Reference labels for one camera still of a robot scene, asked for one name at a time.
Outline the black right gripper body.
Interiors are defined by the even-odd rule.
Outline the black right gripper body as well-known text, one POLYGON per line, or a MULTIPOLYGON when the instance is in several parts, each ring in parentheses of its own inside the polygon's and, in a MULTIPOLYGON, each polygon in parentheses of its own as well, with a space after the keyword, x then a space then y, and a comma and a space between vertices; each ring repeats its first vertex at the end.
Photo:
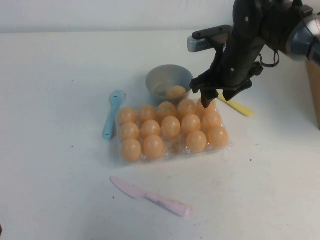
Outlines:
POLYGON ((193 79, 190 88, 195 93, 198 90, 240 88, 264 45, 265 41, 260 37, 242 38, 231 32, 209 70, 193 79))

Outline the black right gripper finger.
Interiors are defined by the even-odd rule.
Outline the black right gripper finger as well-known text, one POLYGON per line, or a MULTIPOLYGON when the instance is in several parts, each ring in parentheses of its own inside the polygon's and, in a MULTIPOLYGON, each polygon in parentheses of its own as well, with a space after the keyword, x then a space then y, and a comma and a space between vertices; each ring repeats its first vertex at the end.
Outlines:
POLYGON ((223 97, 228 102, 239 93, 238 90, 224 90, 223 97))
POLYGON ((204 108, 208 108, 213 100, 217 98, 216 89, 201 89, 201 104, 204 108))

